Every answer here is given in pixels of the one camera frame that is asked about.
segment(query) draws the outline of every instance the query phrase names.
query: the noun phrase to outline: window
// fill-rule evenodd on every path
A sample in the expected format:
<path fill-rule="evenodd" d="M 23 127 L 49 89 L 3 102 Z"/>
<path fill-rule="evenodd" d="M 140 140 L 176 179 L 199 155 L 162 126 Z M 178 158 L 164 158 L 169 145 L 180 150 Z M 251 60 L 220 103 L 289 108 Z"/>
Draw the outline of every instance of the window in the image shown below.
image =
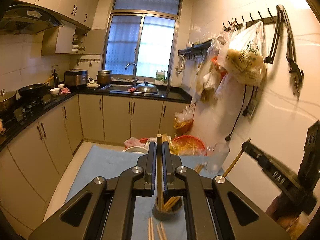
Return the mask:
<path fill-rule="evenodd" d="M 111 11 L 104 69 L 154 81 L 157 69 L 170 71 L 180 0 L 115 0 Z"/>

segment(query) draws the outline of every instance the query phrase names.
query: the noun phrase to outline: window frame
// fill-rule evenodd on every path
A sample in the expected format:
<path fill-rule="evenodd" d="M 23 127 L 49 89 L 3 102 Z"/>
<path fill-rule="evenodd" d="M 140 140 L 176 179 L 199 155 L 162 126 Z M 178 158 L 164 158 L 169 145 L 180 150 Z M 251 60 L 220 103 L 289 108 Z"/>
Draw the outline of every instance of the window frame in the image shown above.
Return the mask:
<path fill-rule="evenodd" d="M 178 14 L 177 15 L 169 14 L 169 13 L 156 12 L 156 11 L 148 11 L 148 10 L 113 9 L 115 3 L 116 3 L 116 0 L 113 0 L 112 9 L 111 9 L 109 20 L 108 20 L 108 27 L 107 27 L 106 37 L 105 37 L 105 46 L 104 46 L 104 49 L 103 49 L 102 70 L 105 70 L 105 65 L 106 65 L 108 39 L 109 39 L 109 33 L 110 33 L 110 28 L 111 28 L 112 17 L 113 16 L 117 16 L 117 15 L 123 15 L 123 16 L 131 15 L 131 16 L 141 16 L 139 36 L 138 36 L 138 40 L 137 40 L 137 47 L 136 47 L 135 58 L 134 58 L 134 62 L 136 64 L 138 63 L 137 61 L 138 61 L 140 42 L 141 42 L 141 35 L 142 35 L 142 28 L 143 28 L 145 16 L 160 17 L 160 18 L 167 18 L 167 19 L 175 20 L 175 26 L 174 26 L 173 38 L 172 38 L 172 45 L 171 45 L 171 52 L 170 52 L 168 69 L 167 69 L 167 73 L 171 73 L 173 60 L 174 60 L 174 54 L 175 54 L 175 48 L 176 48 L 176 45 L 177 45 L 177 36 L 178 36 L 178 28 L 179 28 L 179 21 L 180 21 L 180 15 L 181 15 L 182 0 L 179 0 L 179 5 L 178 5 L 179 7 L 178 7 Z M 112 76 L 114 78 L 132 80 L 132 75 L 112 74 Z M 155 78 L 151 78 L 151 77 L 137 76 L 137 78 L 139 79 L 139 81 L 148 81 L 148 82 L 151 82 L 151 83 L 154 83 L 156 81 Z M 167 82 L 168 82 L 168 75 L 167 75 L 167 77 L 165 79 L 165 83 L 167 83 Z"/>

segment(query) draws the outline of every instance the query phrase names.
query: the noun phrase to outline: blue tablecloth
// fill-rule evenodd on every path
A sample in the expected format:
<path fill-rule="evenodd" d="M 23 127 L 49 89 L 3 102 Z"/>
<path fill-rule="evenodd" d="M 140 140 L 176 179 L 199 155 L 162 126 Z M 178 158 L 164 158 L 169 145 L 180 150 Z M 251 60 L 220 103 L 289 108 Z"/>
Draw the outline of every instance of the blue tablecloth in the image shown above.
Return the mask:
<path fill-rule="evenodd" d="M 133 167 L 137 164 L 140 154 L 117 152 L 92 146 L 86 159 L 84 160 L 67 196 L 66 202 L 76 195 L 85 185 L 97 176 L 103 176 L 106 179 L 117 177 L 122 171 Z M 195 168 L 198 163 L 203 162 L 201 156 L 181 156 L 184 166 Z M 218 174 L 209 174 L 202 170 L 201 176 L 213 178 Z M 148 239 L 148 218 L 152 216 L 152 208 L 155 203 L 157 192 L 152 197 L 137 197 L 134 211 L 132 239 Z M 158 239 L 156 224 L 158 221 L 154 218 L 155 239 Z M 164 228 L 168 239 L 170 240 L 187 240 L 186 223 L 183 208 L 180 209 L 175 220 L 165 221 Z"/>

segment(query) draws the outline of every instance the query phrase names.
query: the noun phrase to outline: black cable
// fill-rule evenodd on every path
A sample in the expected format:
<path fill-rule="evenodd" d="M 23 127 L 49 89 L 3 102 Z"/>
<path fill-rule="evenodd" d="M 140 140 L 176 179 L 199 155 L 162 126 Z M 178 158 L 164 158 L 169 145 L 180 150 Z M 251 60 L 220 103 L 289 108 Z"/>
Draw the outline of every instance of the black cable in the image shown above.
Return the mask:
<path fill-rule="evenodd" d="M 251 94 L 251 97 L 250 97 L 249 103 L 248 103 L 247 107 L 243 110 L 243 112 L 242 112 L 242 116 L 246 116 L 246 115 L 247 115 L 247 113 L 248 113 L 248 108 L 249 108 L 249 105 L 250 105 L 250 103 L 251 103 L 251 100 L 252 100 L 253 94 L 254 94 L 254 86 L 252 87 L 252 94 Z"/>
<path fill-rule="evenodd" d="M 245 85 L 245 87 L 244 87 L 244 94 L 243 94 L 242 106 L 241 106 L 240 112 L 239 112 L 239 114 L 238 114 L 238 117 L 237 117 L 237 119 L 236 119 L 236 121 L 235 121 L 235 124 L 233 125 L 233 128 L 232 128 L 232 130 L 231 130 L 231 133 L 225 138 L 225 140 L 226 140 L 227 142 L 230 141 L 231 135 L 232 135 L 232 133 L 233 133 L 233 130 L 235 129 L 236 124 L 237 124 L 237 122 L 238 122 L 238 119 L 239 119 L 239 117 L 240 117 L 240 114 L 241 114 L 241 111 L 242 111 L 242 108 L 243 108 L 243 105 L 244 105 L 244 99 L 245 99 L 245 92 L 246 92 L 246 90 L 247 90 L 247 85 Z"/>

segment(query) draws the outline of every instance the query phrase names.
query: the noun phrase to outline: hanging black tongs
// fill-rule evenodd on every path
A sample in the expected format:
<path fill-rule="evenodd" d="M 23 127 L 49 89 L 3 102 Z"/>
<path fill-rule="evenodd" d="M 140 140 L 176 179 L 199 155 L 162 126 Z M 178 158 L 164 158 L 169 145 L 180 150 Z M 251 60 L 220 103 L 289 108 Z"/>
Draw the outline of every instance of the hanging black tongs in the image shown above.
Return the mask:
<path fill-rule="evenodd" d="M 295 46 L 294 46 L 292 29 L 291 29 L 291 25 L 289 22 L 287 12 L 286 12 L 283 5 L 277 5 L 276 31 L 275 31 L 275 35 L 273 37 L 270 55 L 264 59 L 264 62 L 270 63 L 270 64 L 273 64 L 273 62 L 274 62 L 276 50 L 278 47 L 279 37 L 281 35 L 282 21 L 284 21 L 284 24 L 287 28 L 287 33 L 288 33 L 287 60 L 290 64 L 289 73 L 294 75 L 294 77 L 293 77 L 294 86 L 296 87 L 297 96 L 299 97 L 300 88 L 302 87 L 303 71 L 299 69 L 299 67 L 296 63 L 296 51 L 295 51 Z"/>

